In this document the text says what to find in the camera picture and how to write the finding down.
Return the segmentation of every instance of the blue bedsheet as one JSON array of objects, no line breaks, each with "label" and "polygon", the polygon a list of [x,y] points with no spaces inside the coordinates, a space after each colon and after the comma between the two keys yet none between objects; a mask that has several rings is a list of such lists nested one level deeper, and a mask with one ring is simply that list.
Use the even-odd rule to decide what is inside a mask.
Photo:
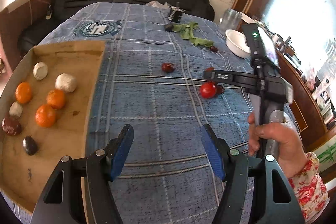
[{"label": "blue bedsheet", "polygon": [[[125,224],[211,223],[224,184],[215,178],[205,155],[201,125],[209,123],[229,146],[244,153],[248,149],[248,94],[227,86],[222,95],[206,100],[199,87],[206,68],[252,72],[249,61],[227,48],[215,23],[190,15],[182,18],[182,23],[198,22],[194,36],[214,41],[217,53],[165,32],[167,17],[166,10],[143,5],[95,3],[40,43],[106,41],[86,151],[105,147],[124,124],[134,127],[125,167],[110,184]],[[176,70],[165,74],[164,62],[174,63]],[[294,121],[288,106],[286,112]],[[248,222],[252,195],[249,180],[241,223]],[[7,201],[19,219],[29,223],[30,216]]]}]

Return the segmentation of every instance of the red tomato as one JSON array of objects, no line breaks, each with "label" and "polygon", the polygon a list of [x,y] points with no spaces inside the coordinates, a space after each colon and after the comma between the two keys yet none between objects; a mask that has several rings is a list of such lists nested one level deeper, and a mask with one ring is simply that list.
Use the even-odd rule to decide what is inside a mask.
[{"label": "red tomato", "polygon": [[211,82],[207,82],[201,85],[201,89],[200,89],[201,96],[205,99],[214,97],[214,95],[216,94],[216,91],[217,91],[216,86]]}]

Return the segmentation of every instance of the blue gripper pad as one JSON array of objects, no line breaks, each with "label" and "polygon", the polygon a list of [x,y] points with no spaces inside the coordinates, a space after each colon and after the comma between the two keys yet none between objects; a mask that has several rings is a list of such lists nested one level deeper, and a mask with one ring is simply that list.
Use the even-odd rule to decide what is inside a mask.
[{"label": "blue gripper pad", "polygon": [[119,144],[117,152],[115,152],[115,155],[113,157],[112,169],[110,172],[110,178],[112,179],[112,181],[114,181],[115,178],[121,174],[126,158],[128,156],[128,152],[131,149],[133,139],[134,130],[131,126],[125,134],[124,138],[122,139],[121,143]]},{"label": "blue gripper pad", "polygon": [[223,181],[226,176],[223,159],[218,152],[213,139],[211,138],[211,132],[208,132],[205,126],[202,126],[201,128],[201,140],[214,174]]}]

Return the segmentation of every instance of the red floral fabric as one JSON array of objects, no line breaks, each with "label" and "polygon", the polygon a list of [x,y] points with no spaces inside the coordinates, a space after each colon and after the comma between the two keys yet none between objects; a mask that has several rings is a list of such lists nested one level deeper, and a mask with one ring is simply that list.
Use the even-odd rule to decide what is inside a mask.
[{"label": "red floral fabric", "polygon": [[329,202],[326,186],[317,170],[319,159],[315,153],[309,152],[307,163],[302,171],[288,179],[295,196],[299,201],[306,223],[311,223],[320,215]]}]

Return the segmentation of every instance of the cardboard tray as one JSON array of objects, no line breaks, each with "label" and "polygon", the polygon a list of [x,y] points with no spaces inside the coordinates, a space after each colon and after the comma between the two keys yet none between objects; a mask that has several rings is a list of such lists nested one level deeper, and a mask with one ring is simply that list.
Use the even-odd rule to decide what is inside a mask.
[{"label": "cardboard tray", "polygon": [[[85,144],[95,83],[104,54],[104,41],[74,41],[36,46],[21,60],[0,97],[0,121],[15,101],[15,90],[23,81],[30,83],[33,98],[23,105],[19,121],[23,131],[9,136],[0,129],[0,188],[21,208],[32,213],[36,202],[64,155],[73,159],[85,156]],[[41,81],[33,77],[38,62],[48,65],[48,75]],[[57,121],[50,128],[39,127],[35,112],[46,104],[56,77],[69,73],[77,78],[77,88],[66,94],[66,105],[57,110]],[[22,147],[23,138],[31,135],[39,151],[29,156]]]}]

